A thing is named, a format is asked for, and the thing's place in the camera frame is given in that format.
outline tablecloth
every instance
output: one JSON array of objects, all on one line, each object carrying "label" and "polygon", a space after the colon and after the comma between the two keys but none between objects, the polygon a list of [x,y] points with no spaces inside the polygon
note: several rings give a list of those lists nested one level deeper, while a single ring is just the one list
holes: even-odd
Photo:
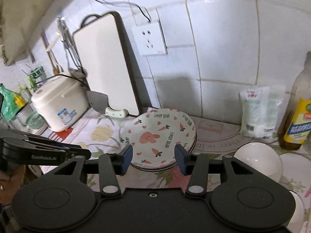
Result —
[{"label": "tablecloth", "polygon": [[[89,109],[67,134],[58,135],[47,130],[43,135],[89,149],[92,152],[91,159],[95,159],[103,153],[121,151],[121,148],[124,147],[124,139],[120,135],[126,127],[127,121],[132,118],[109,119],[93,109]],[[192,117],[192,119],[197,129],[197,143],[194,152],[207,153],[210,159],[221,159],[224,155],[234,155],[239,147],[251,141],[263,142],[271,146],[280,155],[283,163],[280,184],[296,192],[304,202],[304,224],[301,233],[311,232],[311,157],[304,146],[298,151],[286,151],[280,148],[277,138],[267,140],[242,136],[239,133],[239,125],[199,117]],[[53,168],[55,166],[41,167],[43,173],[47,173]],[[130,166],[126,175],[117,176],[117,178],[122,190],[126,187],[181,187],[185,190],[190,176],[183,176],[178,166],[160,172],[145,172]],[[94,191],[99,191],[98,175],[89,175],[87,185]],[[212,191],[218,185],[220,185],[219,175],[210,174],[207,190]]]}]

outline white package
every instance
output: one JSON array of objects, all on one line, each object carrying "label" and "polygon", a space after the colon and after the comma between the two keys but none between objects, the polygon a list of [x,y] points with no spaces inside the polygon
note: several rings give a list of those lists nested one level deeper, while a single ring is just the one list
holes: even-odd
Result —
[{"label": "white package", "polygon": [[272,136],[284,93],[283,86],[252,87],[240,92],[243,136],[257,138]]}]

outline green bowl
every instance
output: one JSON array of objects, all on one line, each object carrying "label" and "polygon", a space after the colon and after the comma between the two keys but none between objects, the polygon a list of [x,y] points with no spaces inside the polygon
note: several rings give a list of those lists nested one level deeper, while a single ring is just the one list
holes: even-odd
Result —
[{"label": "green bowl", "polygon": [[32,129],[39,129],[42,127],[42,125],[45,123],[46,121],[44,120],[44,118],[38,114],[38,112],[36,110],[34,110],[29,117],[27,117],[26,120],[26,125],[29,126]]}]

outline oil bottle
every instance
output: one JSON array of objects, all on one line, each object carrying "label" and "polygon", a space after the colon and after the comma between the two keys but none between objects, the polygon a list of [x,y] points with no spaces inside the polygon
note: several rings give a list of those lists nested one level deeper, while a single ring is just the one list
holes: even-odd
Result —
[{"label": "oil bottle", "polygon": [[279,144],[298,150],[311,130],[311,51],[304,70],[297,76],[284,117],[278,130]]}]

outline electrical outlet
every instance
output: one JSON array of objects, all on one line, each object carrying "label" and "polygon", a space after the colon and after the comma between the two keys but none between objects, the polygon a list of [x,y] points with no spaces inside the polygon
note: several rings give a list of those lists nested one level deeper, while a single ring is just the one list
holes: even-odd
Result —
[{"label": "electrical outlet", "polygon": [[135,26],[132,31],[141,56],[167,54],[159,22]]}]

